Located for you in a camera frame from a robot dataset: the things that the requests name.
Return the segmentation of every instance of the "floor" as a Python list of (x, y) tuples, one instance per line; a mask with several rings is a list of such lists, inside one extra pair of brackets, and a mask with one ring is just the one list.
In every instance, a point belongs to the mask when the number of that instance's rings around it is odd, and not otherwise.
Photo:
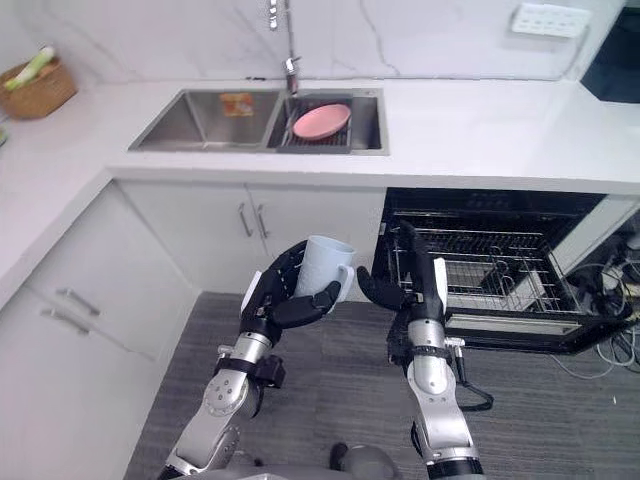
[[(182, 335), (127, 480), (155, 479), (197, 410), (216, 347), (237, 335), (240, 296), (203, 294)], [(411, 404), (385, 358), (391, 314), (343, 303), (323, 321), (285, 333), (281, 390), (268, 390), (243, 448), (265, 463), (325, 465), (338, 441), (384, 448), (406, 480), (426, 478), (409, 441)], [(604, 369), (589, 351), (565, 363)], [(469, 379), (492, 393), (493, 410), (467, 414), (489, 478), (640, 478), (640, 377), (624, 369), (578, 380), (544, 355), (467, 351)]]

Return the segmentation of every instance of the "marble backsplash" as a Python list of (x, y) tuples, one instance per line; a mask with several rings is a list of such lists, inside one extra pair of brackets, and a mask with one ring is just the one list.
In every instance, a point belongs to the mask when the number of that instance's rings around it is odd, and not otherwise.
[[(517, 0), (290, 1), (302, 76), (317, 78), (575, 78), (624, 4), (555, 0), (594, 12), (584, 38), (558, 39), (511, 33)], [(288, 55), (283, 19), (277, 32), (268, 29), (267, 0), (0, 0), (0, 6), (0, 69), (52, 44), (81, 86), (281, 78)]]

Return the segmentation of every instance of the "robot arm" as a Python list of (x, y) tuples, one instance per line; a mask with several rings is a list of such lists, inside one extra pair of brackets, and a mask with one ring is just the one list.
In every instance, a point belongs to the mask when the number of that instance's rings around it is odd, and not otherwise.
[(238, 339), (233, 347), (218, 348), (214, 377), (171, 450), (160, 480), (226, 467), (242, 424), (259, 412), (263, 389), (279, 388), (284, 380), (282, 360), (267, 356), (282, 330), (315, 322), (333, 307), (339, 282), (314, 296), (291, 298), (305, 247), (306, 242), (295, 245), (254, 277), (243, 302)]
[[(484, 478), (448, 362), (449, 348), (461, 355), (464, 341), (445, 337), (444, 260), (432, 258), (410, 224), (401, 222), (399, 228), (402, 247), (410, 254), (413, 291), (374, 279), (363, 267), (358, 283), (372, 302), (398, 312), (387, 337), (389, 359), (405, 371), (415, 405), (412, 440), (429, 478)], [(461, 360), (457, 364), (462, 368)]]

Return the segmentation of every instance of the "kitchen sink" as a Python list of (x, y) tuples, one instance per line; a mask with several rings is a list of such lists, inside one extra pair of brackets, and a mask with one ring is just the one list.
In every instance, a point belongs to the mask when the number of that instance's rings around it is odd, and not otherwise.
[(255, 150), (280, 97), (279, 91), (250, 92), (252, 115), (225, 111), (221, 95), (248, 93), (184, 90), (147, 127), (130, 150)]
[[(307, 111), (331, 103), (351, 108), (347, 125), (309, 142), (292, 132)], [(129, 150), (388, 155), (382, 91), (379, 89), (183, 90)]]

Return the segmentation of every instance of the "cabinet handle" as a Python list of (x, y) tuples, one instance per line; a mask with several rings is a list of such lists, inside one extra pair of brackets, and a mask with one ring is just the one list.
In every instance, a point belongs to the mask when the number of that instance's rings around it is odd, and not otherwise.
[(238, 207), (238, 214), (240, 215), (240, 220), (242, 220), (242, 225), (244, 226), (244, 231), (246, 232), (247, 237), (250, 237), (253, 235), (253, 230), (249, 228), (249, 225), (247, 225), (247, 219), (244, 218), (244, 202)]
[(78, 332), (81, 333), (82, 335), (88, 335), (89, 332), (91, 331), (91, 329), (84, 322), (80, 320), (76, 320), (75, 318), (71, 318), (70, 316), (65, 315), (64, 313), (60, 313), (55, 308), (48, 308), (46, 310), (42, 310), (40, 314), (47, 317), (55, 318), (56, 320), (62, 320), (63, 322), (70, 323), (71, 325), (76, 327), (78, 329)]
[(260, 226), (260, 232), (262, 233), (262, 238), (267, 238), (269, 236), (269, 231), (267, 231), (267, 227), (264, 225), (264, 218), (262, 218), (262, 212), (264, 211), (264, 204), (261, 203), (258, 205), (258, 223)]
[(77, 303), (82, 308), (86, 309), (89, 312), (89, 315), (97, 317), (100, 315), (100, 310), (94, 307), (91, 303), (82, 298), (73, 288), (59, 288), (56, 290), (58, 295), (61, 295), (65, 298), (68, 298), (72, 302)]

